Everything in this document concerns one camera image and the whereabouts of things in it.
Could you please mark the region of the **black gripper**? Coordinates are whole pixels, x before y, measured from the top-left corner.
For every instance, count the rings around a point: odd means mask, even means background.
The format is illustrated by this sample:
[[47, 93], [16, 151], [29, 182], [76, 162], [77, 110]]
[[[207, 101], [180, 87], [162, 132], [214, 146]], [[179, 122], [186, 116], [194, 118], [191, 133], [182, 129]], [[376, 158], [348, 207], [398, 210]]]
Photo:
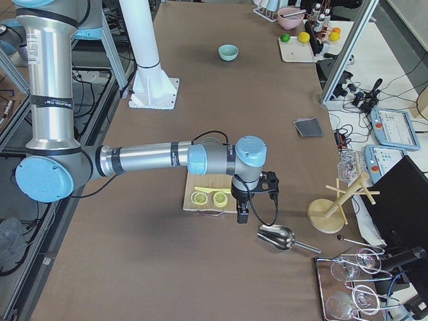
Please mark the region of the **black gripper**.
[[231, 194], [237, 201], [237, 223], [247, 223], [249, 208], [257, 213], [252, 199], [261, 193], [269, 194], [278, 213], [279, 179], [273, 171], [262, 171], [259, 177], [252, 181], [244, 181], [239, 175], [233, 176]]

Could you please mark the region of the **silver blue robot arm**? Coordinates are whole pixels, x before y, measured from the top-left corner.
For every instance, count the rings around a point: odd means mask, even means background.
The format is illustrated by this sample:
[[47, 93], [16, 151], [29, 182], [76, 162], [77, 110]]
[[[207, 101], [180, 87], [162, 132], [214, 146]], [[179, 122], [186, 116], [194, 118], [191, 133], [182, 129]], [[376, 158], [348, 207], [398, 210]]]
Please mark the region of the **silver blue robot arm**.
[[104, 13], [100, 1], [16, 1], [18, 22], [26, 32], [32, 138], [15, 172], [29, 198], [51, 203], [100, 177], [131, 171], [186, 167], [191, 174], [230, 175], [237, 220], [254, 211], [253, 196], [278, 200], [278, 178], [263, 171], [267, 146], [256, 136], [235, 144], [211, 140], [141, 146], [86, 148], [74, 136], [72, 93], [73, 39], [100, 39]]

